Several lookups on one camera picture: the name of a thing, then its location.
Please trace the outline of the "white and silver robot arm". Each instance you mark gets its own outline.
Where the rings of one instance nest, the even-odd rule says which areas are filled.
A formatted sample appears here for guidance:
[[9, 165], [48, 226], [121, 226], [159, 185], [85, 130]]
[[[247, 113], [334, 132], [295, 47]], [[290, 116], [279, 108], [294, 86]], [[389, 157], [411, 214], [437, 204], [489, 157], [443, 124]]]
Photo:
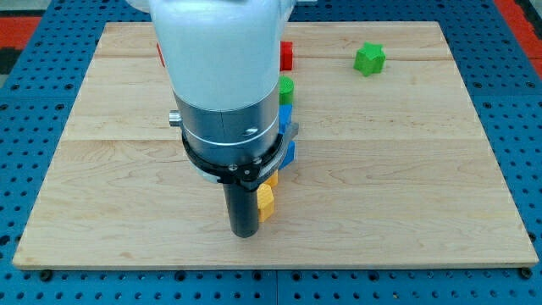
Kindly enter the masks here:
[[280, 41], [296, 0], [140, 0], [151, 16], [191, 163], [224, 188], [236, 236], [259, 226], [257, 189], [297, 124], [279, 124]]

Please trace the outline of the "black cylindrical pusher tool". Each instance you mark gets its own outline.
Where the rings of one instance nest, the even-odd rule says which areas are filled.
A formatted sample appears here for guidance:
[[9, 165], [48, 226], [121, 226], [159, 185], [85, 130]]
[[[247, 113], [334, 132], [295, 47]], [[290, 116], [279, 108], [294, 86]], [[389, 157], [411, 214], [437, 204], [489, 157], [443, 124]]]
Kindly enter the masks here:
[[257, 233], [259, 228], [257, 191], [237, 184], [223, 184], [230, 228], [241, 238]]

